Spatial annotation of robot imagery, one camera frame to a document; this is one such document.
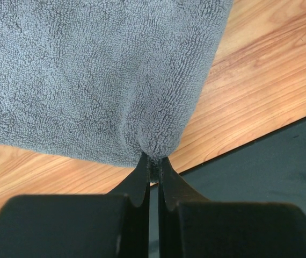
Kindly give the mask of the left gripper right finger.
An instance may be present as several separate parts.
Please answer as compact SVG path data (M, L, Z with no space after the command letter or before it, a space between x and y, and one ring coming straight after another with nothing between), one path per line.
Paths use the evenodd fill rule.
M306 257L306 215L292 204L215 202L158 164L160 257Z

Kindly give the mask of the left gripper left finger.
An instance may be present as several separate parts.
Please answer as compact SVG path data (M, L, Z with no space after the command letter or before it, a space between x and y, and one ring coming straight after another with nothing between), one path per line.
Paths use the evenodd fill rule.
M147 257L150 161L107 194L18 195L0 209L0 257Z

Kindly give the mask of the grey towel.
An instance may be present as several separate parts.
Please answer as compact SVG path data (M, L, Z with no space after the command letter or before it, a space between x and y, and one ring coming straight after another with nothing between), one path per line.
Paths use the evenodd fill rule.
M169 156L232 1L0 1L0 144L119 167Z

